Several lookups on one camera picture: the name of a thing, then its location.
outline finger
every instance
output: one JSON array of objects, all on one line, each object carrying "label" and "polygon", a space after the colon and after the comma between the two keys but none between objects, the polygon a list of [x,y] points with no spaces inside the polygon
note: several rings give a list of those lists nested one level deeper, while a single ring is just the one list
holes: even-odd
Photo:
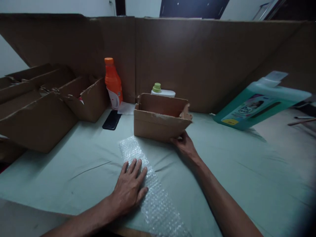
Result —
[{"label": "finger", "polygon": [[135,169],[134,169],[134,171],[133,171],[133,176],[136,178],[136,176],[137,176],[137,174],[138,174],[138,171],[139,171],[139,169],[142,167],[142,160],[141,159],[139,159],[138,161],[137,161],[137,164],[136,164],[136,166],[135,166]]},{"label": "finger", "polygon": [[146,195],[146,193],[148,192],[148,187],[143,187],[138,195],[137,195],[137,200],[136,200],[136,205],[139,205],[139,203],[141,202],[141,200],[144,198],[144,196]]},{"label": "finger", "polygon": [[137,162],[137,160],[133,159],[133,161],[132,161],[131,165],[128,167],[128,170],[126,173],[131,174],[133,172],[135,165],[136,165],[136,162]]},{"label": "finger", "polygon": [[125,161],[121,170],[121,174],[125,174],[127,166],[128,166],[128,161]]},{"label": "finger", "polygon": [[141,185],[142,182],[144,181],[146,174],[147,174],[147,167],[143,168],[142,172],[137,177],[137,181],[139,182],[139,185]]},{"label": "finger", "polygon": [[187,138],[189,138],[189,135],[188,135],[186,130],[184,130],[184,132],[182,133],[181,137],[182,137],[184,142],[186,142]]},{"label": "finger", "polygon": [[170,141],[171,141],[174,145],[176,145],[176,146],[179,145],[179,140],[178,140],[178,139],[170,138]]}]

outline white wall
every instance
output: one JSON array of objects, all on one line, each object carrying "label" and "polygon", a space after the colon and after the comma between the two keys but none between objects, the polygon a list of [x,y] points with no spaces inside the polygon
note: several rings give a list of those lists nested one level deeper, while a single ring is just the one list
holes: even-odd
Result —
[{"label": "white wall", "polygon": [[[1,13],[80,13],[114,16],[115,0],[0,0]],[[0,35],[0,77],[28,66]]]},{"label": "white wall", "polygon": [[221,20],[250,21],[259,11],[260,5],[268,2],[273,3],[269,6],[262,20],[277,3],[277,0],[229,0]]},{"label": "white wall", "polygon": [[126,15],[159,17],[161,0],[125,0]]}]

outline bubble wrap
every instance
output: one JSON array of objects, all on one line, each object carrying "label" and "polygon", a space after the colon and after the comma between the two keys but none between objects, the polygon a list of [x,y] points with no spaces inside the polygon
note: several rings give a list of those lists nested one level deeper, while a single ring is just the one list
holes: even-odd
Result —
[{"label": "bubble wrap", "polygon": [[130,164],[134,158],[141,159],[142,169],[147,167],[145,186],[149,190],[141,203],[141,211],[149,226],[151,235],[159,237],[191,237],[167,192],[161,186],[154,169],[142,152],[136,138],[132,136],[119,141],[118,146],[124,161],[128,161]]}]

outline light green tablecloth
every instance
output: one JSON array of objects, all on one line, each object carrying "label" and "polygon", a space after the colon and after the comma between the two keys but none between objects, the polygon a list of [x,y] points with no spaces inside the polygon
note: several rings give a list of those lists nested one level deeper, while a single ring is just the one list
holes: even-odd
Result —
[{"label": "light green tablecloth", "polygon": [[[77,215],[109,195],[123,160],[117,142],[133,135],[133,116],[115,131],[79,122],[49,153],[26,152],[0,175],[0,198],[37,209]],[[187,128],[203,161],[264,236],[289,236],[300,214],[310,211],[311,190],[254,130],[217,124],[193,113]],[[139,138],[139,143],[192,236],[221,236],[197,181],[177,150]],[[147,231],[140,210],[120,220]]]}]

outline orange bottle cap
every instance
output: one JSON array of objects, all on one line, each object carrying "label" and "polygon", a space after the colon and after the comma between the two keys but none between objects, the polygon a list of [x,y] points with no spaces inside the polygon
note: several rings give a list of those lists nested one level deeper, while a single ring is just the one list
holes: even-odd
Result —
[{"label": "orange bottle cap", "polygon": [[104,62],[105,62],[105,64],[110,64],[110,65],[114,64],[113,58],[105,58]]}]

